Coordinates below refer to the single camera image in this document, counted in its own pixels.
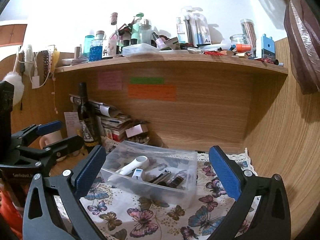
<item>metal screw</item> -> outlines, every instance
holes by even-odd
[[[37,173],[36,175],[33,176],[33,179],[37,180],[40,179],[41,175],[40,173]]]
[[[244,171],[244,174],[245,174],[245,176],[247,176],[247,177],[251,177],[251,176],[253,175],[253,173],[252,173],[251,171],[249,171],[249,170],[245,170],[245,171]]]
[[[63,176],[69,176],[71,174],[71,170],[65,170],[63,173],[62,173],[62,175]]]
[[[279,174],[275,174],[274,177],[276,180],[281,180],[281,176]]]

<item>blue gripper pad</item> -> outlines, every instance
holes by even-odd
[[[237,201],[241,194],[241,184],[244,182],[241,168],[235,161],[230,160],[219,146],[210,148],[209,160],[228,196]]]
[[[72,177],[71,181],[74,179],[74,187],[76,189],[74,196],[76,199],[80,199],[87,195],[94,179],[97,177],[102,165],[106,161],[106,157],[105,148],[101,145],[97,145],[93,148],[88,157],[82,160],[73,169],[76,178]]]
[[[54,122],[49,122],[47,124],[39,125],[36,134],[39,136],[44,136],[46,134],[59,131],[61,130],[61,128],[62,122],[57,120]]]

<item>dark glass bottle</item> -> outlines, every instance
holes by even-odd
[[[88,153],[90,153],[96,145],[101,144],[101,137],[98,131],[94,109],[88,100],[86,82],[79,83],[79,96],[81,98],[81,105],[78,106],[78,116],[82,126],[84,145]]]

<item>tablecloth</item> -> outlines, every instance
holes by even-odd
[[[249,169],[257,175],[247,151],[228,157],[243,170]],[[68,219],[60,198],[55,199],[61,216]],[[259,199],[255,197],[238,235],[248,229]],[[112,188],[104,182],[101,174],[95,179],[88,195],[80,199],[97,227],[112,240],[206,240],[234,201],[228,197],[207,154],[198,154],[196,196],[189,207],[153,201]]]

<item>pink sticky note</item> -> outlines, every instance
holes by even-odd
[[[108,71],[98,73],[99,90],[121,90],[122,73],[121,71]]]

